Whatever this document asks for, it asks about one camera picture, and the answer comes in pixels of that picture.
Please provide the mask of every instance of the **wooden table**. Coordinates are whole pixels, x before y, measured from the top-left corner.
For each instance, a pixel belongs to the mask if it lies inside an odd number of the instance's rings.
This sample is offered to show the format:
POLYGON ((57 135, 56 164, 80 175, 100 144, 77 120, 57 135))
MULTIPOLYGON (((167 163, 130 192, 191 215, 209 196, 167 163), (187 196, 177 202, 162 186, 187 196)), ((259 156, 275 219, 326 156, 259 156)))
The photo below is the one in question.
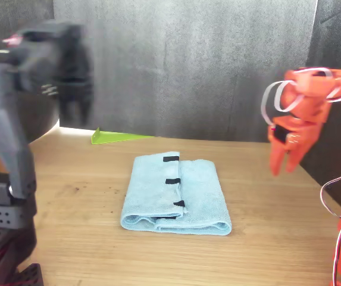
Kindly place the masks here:
POLYGON ((32 143, 45 286, 328 285, 337 220, 301 168, 273 177, 269 144, 150 138, 91 145, 59 129, 32 143), (233 231, 127 231, 120 213, 136 156, 180 151, 215 163, 233 231))

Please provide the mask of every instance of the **microfiber towel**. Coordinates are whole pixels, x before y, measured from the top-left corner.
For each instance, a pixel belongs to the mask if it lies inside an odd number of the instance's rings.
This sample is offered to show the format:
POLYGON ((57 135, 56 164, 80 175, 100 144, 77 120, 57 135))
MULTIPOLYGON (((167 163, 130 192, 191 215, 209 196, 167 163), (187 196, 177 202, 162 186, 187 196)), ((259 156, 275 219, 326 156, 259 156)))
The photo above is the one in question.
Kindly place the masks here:
POLYGON ((179 152, 140 156, 121 212, 134 231, 227 235, 232 224, 213 162, 179 161, 179 152))

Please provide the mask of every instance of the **folded towel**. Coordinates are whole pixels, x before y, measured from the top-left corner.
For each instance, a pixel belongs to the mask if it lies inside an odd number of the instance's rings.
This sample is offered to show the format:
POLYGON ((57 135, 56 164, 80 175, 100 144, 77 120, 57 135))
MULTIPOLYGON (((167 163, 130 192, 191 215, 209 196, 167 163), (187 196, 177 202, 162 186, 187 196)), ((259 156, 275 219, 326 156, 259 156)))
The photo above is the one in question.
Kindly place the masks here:
POLYGON ((179 152, 137 157, 121 212, 134 231, 227 235, 232 225, 213 162, 179 152))

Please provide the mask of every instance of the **gray panel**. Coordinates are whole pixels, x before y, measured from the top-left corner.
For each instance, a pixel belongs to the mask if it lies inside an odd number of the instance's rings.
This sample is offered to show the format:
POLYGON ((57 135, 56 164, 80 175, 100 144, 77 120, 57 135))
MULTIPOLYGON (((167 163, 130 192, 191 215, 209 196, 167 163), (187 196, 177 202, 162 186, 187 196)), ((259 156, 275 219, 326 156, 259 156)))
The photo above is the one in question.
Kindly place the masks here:
MULTIPOLYGON (((54 17, 52 0, 0 0, 0 49, 2 40, 22 27, 54 17)), ((19 94, 17 97, 18 115, 26 133, 32 141, 58 120, 55 102, 32 94, 19 94)))
POLYGON ((266 141, 266 84, 304 66, 316 1, 57 0, 86 24, 96 101, 86 128, 266 141))

